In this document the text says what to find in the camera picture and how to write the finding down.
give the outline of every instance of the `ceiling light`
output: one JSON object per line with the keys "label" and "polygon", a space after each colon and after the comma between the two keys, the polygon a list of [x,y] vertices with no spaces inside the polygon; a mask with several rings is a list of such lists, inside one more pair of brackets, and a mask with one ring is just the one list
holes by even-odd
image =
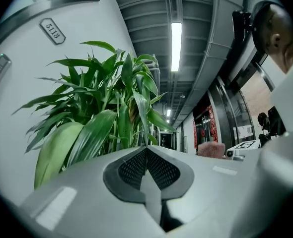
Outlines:
{"label": "ceiling light", "polygon": [[172,63],[171,71],[178,71],[181,56],[182,23],[172,23]]}

